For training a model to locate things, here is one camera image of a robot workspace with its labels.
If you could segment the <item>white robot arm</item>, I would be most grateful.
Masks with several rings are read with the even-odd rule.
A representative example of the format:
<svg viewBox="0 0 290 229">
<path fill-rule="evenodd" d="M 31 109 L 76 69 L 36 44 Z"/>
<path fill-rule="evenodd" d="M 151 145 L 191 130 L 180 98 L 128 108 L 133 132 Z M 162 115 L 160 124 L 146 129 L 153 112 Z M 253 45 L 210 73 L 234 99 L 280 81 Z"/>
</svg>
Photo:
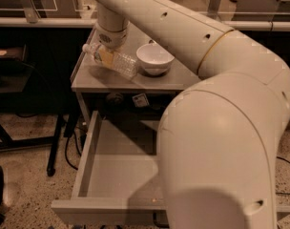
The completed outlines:
<svg viewBox="0 0 290 229">
<path fill-rule="evenodd" d="M 240 31 L 169 0 L 95 0 L 199 77 L 157 131 L 171 229 L 277 229 L 276 155 L 290 69 Z"/>
</svg>

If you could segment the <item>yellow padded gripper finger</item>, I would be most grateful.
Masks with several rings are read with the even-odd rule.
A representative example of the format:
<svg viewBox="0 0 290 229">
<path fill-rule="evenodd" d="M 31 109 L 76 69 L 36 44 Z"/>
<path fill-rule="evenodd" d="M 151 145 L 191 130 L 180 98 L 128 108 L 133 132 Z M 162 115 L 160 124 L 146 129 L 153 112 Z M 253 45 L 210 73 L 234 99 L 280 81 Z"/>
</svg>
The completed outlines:
<svg viewBox="0 0 290 229">
<path fill-rule="evenodd" d="M 110 50 L 106 49 L 105 47 L 100 47 L 98 52 L 99 52 L 102 64 L 105 67 L 111 67 L 114 61 L 114 54 Z"/>
</svg>

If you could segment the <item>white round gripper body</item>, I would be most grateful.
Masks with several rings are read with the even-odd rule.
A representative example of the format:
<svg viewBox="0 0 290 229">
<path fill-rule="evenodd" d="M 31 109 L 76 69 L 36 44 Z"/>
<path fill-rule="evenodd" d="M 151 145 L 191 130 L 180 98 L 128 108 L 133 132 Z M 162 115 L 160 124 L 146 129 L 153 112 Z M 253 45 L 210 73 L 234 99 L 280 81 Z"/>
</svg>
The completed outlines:
<svg viewBox="0 0 290 229">
<path fill-rule="evenodd" d="M 129 20 L 124 16 L 97 4 L 96 37 L 105 47 L 120 48 L 126 41 L 128 26 Z"/>
</svg>

